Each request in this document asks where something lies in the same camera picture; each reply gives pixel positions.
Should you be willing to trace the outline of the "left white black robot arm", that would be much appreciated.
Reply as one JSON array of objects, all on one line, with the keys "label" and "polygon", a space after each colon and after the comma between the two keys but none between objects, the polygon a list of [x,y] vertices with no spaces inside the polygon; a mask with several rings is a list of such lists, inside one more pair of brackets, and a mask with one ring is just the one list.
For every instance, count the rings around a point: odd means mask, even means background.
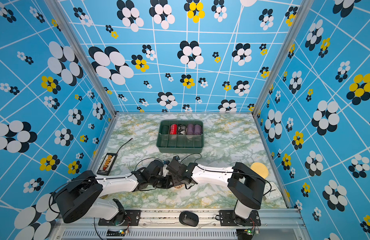
[{"label": "left white black robot arm", "polygon": [[102,196],[118,192],[140,192],[173,187],[171,178],[164,172],[170,161],[155,159],[147,167],[125,176],[105,178],[93,171],[85,171],[54,195],[63,222],[73,223],[81,218],[99,218],[115,226],[126,219],[126,210],[117,199],[105,200]]}]

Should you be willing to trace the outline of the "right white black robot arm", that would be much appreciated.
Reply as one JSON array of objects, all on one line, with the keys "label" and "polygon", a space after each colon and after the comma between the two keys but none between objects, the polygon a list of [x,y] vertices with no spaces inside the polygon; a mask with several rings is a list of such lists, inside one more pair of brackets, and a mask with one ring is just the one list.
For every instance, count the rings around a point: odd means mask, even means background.
[{"label": "right white black robot arm", "polygon": [[211,184],[227,187],[237,198],[235,218],[248,220],[252,211],[261,209],[267,181],[243,163],[233,167],[208,167],[198,163],[182,164],[171,161],[166,167],[182,184]]}]

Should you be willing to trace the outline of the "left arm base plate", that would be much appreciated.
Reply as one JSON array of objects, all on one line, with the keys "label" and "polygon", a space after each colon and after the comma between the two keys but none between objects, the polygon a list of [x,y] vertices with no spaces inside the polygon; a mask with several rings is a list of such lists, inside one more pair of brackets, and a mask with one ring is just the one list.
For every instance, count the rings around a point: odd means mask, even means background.
[{"label": "left arm base plate", "polygon": [[111,220],[99,219],[99,226],[138,226],[141,217],[141,210],[125,210],[117,214]]}]

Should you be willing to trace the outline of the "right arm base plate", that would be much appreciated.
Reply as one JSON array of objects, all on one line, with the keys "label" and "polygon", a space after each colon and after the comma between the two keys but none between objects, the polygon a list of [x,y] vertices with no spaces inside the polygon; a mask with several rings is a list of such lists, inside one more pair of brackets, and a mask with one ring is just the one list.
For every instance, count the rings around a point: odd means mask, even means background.
[{"label": "right arm base plate", "polygon": [[261,220],[259,213],[252,210],[247,219],[242,219],[235,215],[233,210],[220,210],[215,219],[220,222],[223,227],[243,226],[243,227],[259,227]]}]

